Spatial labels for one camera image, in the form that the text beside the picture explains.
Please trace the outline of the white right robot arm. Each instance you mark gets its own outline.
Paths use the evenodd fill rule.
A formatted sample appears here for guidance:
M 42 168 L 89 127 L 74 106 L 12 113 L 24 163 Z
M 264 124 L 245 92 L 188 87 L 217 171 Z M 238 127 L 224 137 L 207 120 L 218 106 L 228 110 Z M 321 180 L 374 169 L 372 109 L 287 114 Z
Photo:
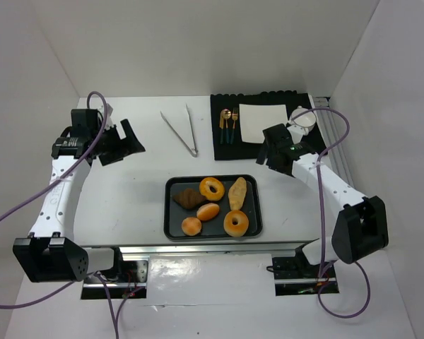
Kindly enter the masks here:
M 310 265 L 331 261 L 352 264 L 388 245 L 387 214 L 381 198 L 368 198 L 348 185 L 306 143 L 294 143 L 284 125 L 265 129 L 263 135 L 257 163 L 316 191 L 321 213 L 329 206 L 334 217 L 332 235 L 299 246 L 297 257 Z

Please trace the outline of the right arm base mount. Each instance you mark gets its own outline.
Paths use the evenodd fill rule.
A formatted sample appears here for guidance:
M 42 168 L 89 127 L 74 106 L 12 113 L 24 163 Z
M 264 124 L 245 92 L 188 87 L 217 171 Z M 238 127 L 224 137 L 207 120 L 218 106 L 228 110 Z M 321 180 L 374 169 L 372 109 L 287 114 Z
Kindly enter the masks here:
M 318 278 L 319 266 L 301 262 L 295 257 L 273 257 L 266 270 L 273 275 L 275 294 L 280 296 L 338 294 L 338 282 L 334 267 Z

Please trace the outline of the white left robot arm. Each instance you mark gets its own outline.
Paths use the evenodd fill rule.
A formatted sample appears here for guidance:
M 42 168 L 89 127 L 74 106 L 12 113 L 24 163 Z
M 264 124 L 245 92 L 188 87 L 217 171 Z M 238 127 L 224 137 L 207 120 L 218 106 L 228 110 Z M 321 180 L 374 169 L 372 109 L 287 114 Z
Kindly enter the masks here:
M 145 150 L 126 119 L 120 138 L 111 113 L 110 105 L 71 110 L 71 125 L 52 145 L 50 188 L 40 214 L 27 237 L 13 243 L 13 254 L 31 282 L 82 281 L 96 271 L 117 270 L 117 248 L 82 247 L 74 241 L 76 210 L 93 161 L 111 165 Z

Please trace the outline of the brown chocolate croissant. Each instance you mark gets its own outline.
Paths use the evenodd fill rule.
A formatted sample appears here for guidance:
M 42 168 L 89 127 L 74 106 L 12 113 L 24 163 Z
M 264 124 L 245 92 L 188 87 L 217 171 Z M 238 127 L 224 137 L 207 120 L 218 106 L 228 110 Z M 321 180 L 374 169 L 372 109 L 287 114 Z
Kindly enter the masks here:
M 206 201 L 206 197 L 194 189 L 185 189 L 172 197 L 185 210 L 192 210 Z

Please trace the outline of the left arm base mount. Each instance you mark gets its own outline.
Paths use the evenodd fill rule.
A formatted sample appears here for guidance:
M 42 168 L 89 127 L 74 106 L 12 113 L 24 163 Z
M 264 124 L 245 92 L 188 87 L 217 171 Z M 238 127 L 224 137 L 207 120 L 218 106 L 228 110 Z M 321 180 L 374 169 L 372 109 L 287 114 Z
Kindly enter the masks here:
M 83 281 L 82 300 L 145 299 L 149 262 L 147 257 L 125 260 L 115 249 L 113 267 L 99 270 Z

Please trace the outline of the long tan bread loaf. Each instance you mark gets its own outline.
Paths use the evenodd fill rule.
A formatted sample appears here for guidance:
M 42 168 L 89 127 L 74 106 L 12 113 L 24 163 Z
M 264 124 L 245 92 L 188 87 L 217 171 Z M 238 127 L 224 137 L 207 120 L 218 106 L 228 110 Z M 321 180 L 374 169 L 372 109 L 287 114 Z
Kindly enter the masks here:
M 228 191 L 228 200 L 231 210 L 240 210 L 245 202 L 247 194 L 247 182 L 239 177 Z

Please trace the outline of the metal tongs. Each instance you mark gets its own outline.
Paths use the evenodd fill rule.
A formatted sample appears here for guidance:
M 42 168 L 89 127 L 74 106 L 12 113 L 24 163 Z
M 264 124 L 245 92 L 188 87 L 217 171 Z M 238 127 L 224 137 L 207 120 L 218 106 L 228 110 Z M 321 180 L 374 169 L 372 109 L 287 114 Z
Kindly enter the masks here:
M 164 114 L 160 111 L 160 117 L 168 128 L 176 136 L 177 140 L 187 149 L 192 157 L 198 157 L 199 150 L 194 132 L 192 112 L 187 104 L 176 114 Z

